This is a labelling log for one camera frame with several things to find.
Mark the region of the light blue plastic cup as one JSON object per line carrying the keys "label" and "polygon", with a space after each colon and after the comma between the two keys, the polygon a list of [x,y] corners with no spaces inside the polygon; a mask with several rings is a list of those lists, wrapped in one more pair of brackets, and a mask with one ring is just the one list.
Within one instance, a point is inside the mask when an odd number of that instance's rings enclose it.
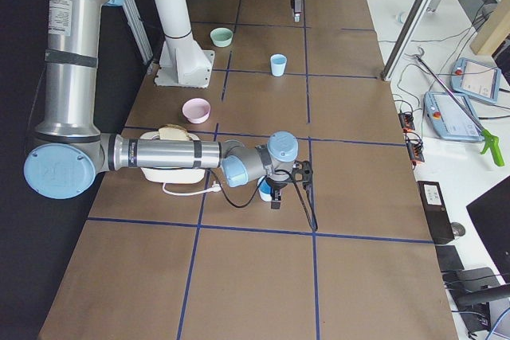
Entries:
{"label": "light blue plastic cup", "polygon": [[284,54],[275,53],[270,57],[270,69],[273,76],[284,75],[288,59]]}

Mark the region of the green bowl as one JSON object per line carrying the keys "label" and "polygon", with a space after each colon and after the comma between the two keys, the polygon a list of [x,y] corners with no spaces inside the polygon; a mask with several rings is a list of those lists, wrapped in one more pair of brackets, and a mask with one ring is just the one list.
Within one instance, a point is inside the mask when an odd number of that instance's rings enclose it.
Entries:
{"label": "green bowl", "polygon": [[229,46],[233,40],[233,31],[228,28],[219,27],[210,31],[210,39],[214,46],[224,48]]}

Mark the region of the white paper cup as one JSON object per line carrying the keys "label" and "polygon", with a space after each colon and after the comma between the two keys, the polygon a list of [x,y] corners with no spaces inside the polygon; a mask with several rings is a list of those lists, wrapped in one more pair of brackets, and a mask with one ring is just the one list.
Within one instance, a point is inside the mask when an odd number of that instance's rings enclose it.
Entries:
{"label": "white paper cup", "polygon": [[397,14],[395,17],[396,22],[403,25],[406,22],[407,15],[408,15],[407,12],[401,12]]}

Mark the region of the pink bowl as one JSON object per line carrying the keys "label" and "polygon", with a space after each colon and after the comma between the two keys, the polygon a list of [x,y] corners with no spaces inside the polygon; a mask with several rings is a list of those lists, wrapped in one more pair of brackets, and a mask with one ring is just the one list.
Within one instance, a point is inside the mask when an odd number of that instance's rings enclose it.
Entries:
{"label": "pink bowl", "polygon": [[210,117],[210,110],[210,103],[203,98],[190,99],[182,106],[182,114],[193,124],[206,122]]}

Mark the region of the cream toaster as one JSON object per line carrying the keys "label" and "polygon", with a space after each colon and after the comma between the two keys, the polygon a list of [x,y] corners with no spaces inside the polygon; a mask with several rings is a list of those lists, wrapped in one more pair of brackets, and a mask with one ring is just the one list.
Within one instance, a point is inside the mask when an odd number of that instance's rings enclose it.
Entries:
{"label": "cream toaster", "polygon": [[[188,132],[188,135],[190,136],[189,141],[199,140],[195,134]],[[143,133],[140,138],[159,140],[159,130]],[[142,168],[142,172],[148,181],[170,184],[195,184],[205,176],[205,171],[202,169]]]}

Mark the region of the bread slice in toaster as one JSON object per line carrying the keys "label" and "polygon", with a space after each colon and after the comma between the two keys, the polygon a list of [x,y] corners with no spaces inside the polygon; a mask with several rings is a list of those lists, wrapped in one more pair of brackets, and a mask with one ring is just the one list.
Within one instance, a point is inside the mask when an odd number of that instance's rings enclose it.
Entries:
{"label": "bread slice in toaster", "polygon": [[189,141],[190,136],[186,128],[179,125],[168,124],[164,127],[159,128],[159,138],[161,140],[172,140],[172,141]]}

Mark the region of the white mounting pillar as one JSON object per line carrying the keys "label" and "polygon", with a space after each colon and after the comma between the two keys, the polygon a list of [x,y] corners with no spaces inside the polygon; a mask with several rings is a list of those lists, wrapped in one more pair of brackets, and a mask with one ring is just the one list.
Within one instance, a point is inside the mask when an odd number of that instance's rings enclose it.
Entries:
{"label": "white mounting pillar", "polygon": [[155,83],[158,86],[207,88],[215,53],[194,39],[186,0],[155,0],[165,42]]}

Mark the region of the orange connector block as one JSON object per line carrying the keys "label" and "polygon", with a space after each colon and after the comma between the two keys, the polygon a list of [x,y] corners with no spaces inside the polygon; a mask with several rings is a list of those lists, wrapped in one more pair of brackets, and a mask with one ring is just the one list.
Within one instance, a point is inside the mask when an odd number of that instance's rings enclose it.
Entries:
{"label": "orange connector block", "polygon": [[423,141],[415,131],[414,117],[410,111],[399,112],[398,119],[402,127],[403,137],[412,167],[425,162],[423,156]]}

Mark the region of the black box with label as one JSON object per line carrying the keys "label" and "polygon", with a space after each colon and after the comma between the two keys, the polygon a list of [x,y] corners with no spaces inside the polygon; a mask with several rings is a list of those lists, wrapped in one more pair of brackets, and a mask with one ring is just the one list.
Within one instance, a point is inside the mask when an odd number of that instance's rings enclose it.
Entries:
{"label": "black box with label", "polygon": [[454,235],[439,183],[417,181],[417,184],[433,242],[448,244],[454,240]]}

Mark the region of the near teach pendant tablet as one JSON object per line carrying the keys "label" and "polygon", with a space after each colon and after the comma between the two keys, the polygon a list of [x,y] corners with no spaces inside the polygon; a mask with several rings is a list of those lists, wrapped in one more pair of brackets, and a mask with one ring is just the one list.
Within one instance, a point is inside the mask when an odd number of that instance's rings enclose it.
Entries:
{"label": "near teach pendant tablet", "polygon": [[449,141],[483,142],[474,122],[446,92],[426,92],[424,107],[436,134]]}

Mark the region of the teach pendant tablet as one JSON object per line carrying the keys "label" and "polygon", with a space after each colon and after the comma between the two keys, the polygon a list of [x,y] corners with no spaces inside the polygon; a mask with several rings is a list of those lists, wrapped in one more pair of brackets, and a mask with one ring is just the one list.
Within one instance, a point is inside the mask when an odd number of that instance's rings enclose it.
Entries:
{"label": "teach pendant tablet", "polygon": [[446,92],[426,92],[424,107],[436,134],[449,141],[483,142],[474,122]]}
{"label": "teach pendant tablet", "polygon": [[500,90],[501,71],[497,67],[462,57],[453,65],[450,84],[455,92],[495,104]]}

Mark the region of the far teach pendant tablet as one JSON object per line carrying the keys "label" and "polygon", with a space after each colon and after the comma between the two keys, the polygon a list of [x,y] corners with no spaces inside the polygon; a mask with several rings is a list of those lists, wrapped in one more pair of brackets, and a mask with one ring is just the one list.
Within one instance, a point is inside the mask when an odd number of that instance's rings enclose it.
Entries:
{"label": "far teach pendant tablet", "polygon": [[495,104],[500,90],[501,71],[497,67],[462,57],[453,65],[450,84],[455,92]]}

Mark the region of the black laptop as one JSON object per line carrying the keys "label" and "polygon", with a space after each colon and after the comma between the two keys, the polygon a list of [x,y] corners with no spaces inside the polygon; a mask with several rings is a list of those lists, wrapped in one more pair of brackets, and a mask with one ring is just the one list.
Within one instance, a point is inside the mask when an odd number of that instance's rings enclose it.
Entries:
{"label": "black laptop", "polygon": [[467,211],[493,263],[509,281],[509,181],[479,196]]}

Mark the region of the metal reacher grabber tool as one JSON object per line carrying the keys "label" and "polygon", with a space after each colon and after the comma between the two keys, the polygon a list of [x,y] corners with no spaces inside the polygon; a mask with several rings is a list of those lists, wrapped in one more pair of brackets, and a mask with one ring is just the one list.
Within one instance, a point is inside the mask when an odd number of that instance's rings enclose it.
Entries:
{"label": "metal reacher grabber tool", "polygon": [[499,148],[499,138],[495,135],[492,135],[488,129],[484,128],[481,122],[469,111],[469,109],[457,99],[455,94],[450,89],[447,88],[442,79],[422,59],[424,54],[425,50],[419,46],[418,53],[411,55],[411,57],[413,57],[419,64],[421,64],[425,70],[439,83],[441,88],[449,95],[451,100],[462,110],[466,117],[473,122],[478,133],[484,137],[484,148],[482,149],[481,154],[485,154],[487,150],[490,150],[494,163],[497,166],[504,166],[504,159]]}

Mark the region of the aluminium frame post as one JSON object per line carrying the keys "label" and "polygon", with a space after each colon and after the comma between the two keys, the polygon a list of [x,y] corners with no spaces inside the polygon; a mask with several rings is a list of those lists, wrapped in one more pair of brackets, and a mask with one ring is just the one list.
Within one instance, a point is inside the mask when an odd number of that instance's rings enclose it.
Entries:
{"label": "aluminium frame post", "polygon": [[394,44],[394,48],[391,50],[390,56],[385,64],[384,69],[381,72],[382,80],[391,80],[394,70],[402,58],[406,47],[411,42],[414,31],[417,29],[418,23],[421,21],[422,16],[425,14],[426,7],[429,5],[430,1],[431,0],[414,0],[409,13],[407,14],[407,18],[403,23],[401,32]]}

